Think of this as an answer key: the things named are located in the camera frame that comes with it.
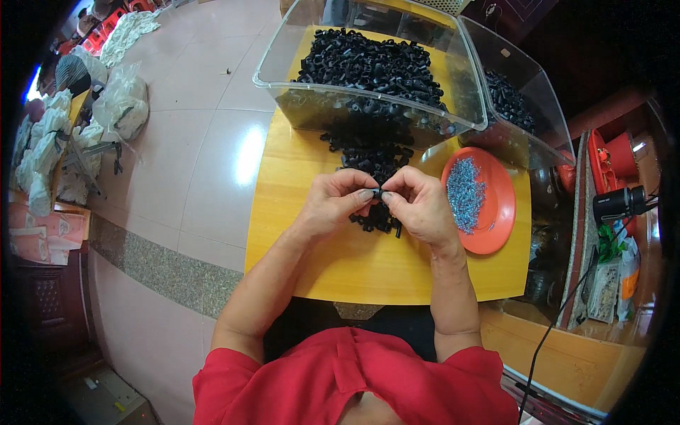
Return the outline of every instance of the hand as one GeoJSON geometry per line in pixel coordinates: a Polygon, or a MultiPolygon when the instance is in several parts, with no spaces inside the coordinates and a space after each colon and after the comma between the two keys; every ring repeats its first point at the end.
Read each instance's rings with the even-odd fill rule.
{"type": "Polygon", "coordinates": [[[293,222],[296,232],[310,240],[328,236],[351,214],[368,216],[373,200],[370,188],[379,187],[370,175],[355,169],[319,174],[311,183],[307,201],[293,222]]]}
{"type": "Polygon", "coordinates": [[[382,200],[411,236],[434,250],[464,254],[458,226],[441,182],[413,167],[402,167],[385,184],[382,200]]]}

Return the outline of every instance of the orange label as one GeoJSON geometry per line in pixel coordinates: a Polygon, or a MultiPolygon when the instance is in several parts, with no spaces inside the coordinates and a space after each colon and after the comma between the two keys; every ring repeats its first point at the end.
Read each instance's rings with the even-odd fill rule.
{"type": "Polygon", "coordinates": [[[621,289],[621,299],[627,300],[633,296],[635,289],[637,288],[637,279],[639,275],[640,269],[637,269],[632,275],[624,277],[621,289]]]}

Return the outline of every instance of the chair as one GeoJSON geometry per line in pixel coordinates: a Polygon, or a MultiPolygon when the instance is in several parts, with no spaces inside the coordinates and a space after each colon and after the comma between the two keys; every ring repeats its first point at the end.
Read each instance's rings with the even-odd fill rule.
{"type": "Polygon", "coordinates": [[[108,18],[106,18],[102,23],[101,23],[101,30],[104,32],[104,35],[106,38],[111,35],[112,32],[114,32],[114,29],[116,28],[116,24],[118,23],[118,20],[125,15],[127,12],[119,7],[112,13],[108,18]]]}
{"type": "Polygon", "coordinates": [[[91,55],[97,56],[101,50],[101,46],[104,45],[107,37],[99,35],[98,32],[93,31],[86,39],[83,41],[83,47],[85,50],[90,52],[91,55]]]}
{"type": "Polygon", "coordinates": [[[153,12],[156,6],[150,5],[147,0],[130,0],[127,2],[130,12],[153,12]]]}

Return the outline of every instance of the granite floor strip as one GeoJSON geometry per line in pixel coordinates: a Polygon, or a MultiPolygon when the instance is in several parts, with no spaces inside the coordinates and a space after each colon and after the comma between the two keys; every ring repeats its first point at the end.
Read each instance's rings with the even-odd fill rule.
{"type": "MultiPolygon", "coordinates": [[[[197,313],[216,319],[240,271],[197,260],[116,226],[92,213],[90,247],[140,284],[197,313]]],[[[333,303],[346,319],[368,320],[382,305],[333,303]]]]}

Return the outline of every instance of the red shirt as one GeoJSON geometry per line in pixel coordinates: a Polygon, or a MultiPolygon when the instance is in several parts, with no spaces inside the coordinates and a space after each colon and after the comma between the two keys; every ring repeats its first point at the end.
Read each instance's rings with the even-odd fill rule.
{"type": "Polygon", "coordinates": [[[217,348],[193,379],[194,425],[335,425],[350,397],[366,391],[406,424],[517,424],[502,371],[498,353],[482,347],[432,363],[400,338],[356,328],[312,335],[264,366],[217,348]]]}

